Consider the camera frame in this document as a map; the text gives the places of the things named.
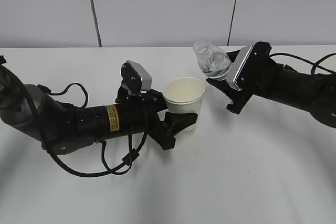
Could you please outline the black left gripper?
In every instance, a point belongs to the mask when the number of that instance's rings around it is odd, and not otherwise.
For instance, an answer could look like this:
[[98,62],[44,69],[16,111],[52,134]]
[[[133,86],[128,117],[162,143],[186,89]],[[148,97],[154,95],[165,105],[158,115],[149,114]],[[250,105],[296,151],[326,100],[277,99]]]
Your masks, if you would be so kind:
[[150,89],[142,95],[119,99],[120,130],[129,133],[146,133],[155,140],[163,150],[170,150],[175,145],[175,138],[182,131],[193,129],[197,113],[166,112],[164,122],[158,112],[165,110],[162,92]]

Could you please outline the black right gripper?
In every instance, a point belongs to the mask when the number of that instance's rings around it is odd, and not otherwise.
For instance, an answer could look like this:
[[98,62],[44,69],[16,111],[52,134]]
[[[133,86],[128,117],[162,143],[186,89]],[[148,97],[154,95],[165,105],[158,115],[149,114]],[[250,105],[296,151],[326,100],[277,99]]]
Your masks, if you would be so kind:
[[[280,74],[280,68],[277,63],[271,59],[271,45],[268,42],[257,42],[254,46],[241,74],[242,81],[238,82],[242,90],[232,89],[226,80],[218,81],[207,78],[206,82],[221,91],[227,97],[231,97],[231,103],[226,109],[234,114],[239,114],[248,100],[256,95],[268,100],[283,103],[283,97],[276,87],[277,78]],[[230,60],[235,60],[239,50],[227,52]]]

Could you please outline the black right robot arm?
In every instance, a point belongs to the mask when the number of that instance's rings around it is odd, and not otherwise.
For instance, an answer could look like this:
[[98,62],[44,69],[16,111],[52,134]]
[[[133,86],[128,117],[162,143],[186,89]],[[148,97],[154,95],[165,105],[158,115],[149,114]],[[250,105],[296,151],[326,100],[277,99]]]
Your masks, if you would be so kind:
[[206,81],[230,98],[227,109],[239,114],[252,96],[306,111],[318,122],[335,127],[335,72],[305,74],[271,58],[271,45],[257,42],[228,52],[232,62],[225,80]]

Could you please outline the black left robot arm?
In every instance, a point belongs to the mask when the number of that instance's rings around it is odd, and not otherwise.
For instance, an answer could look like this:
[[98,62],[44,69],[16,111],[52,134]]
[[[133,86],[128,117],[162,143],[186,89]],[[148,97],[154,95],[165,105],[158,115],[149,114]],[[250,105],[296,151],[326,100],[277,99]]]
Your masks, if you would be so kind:
[[146,133],[169,150],[176,134],[196,123],[194,112],[166,112],[160,120],[158,113],[167,110],[166,102],[162,93],[151,88],[152,78],[140,64],[126,61],[121,76],[115,104],[94,107],[56,101],[42,85],[26,86],[55,154],[66,155],[98,140],[137,133]]

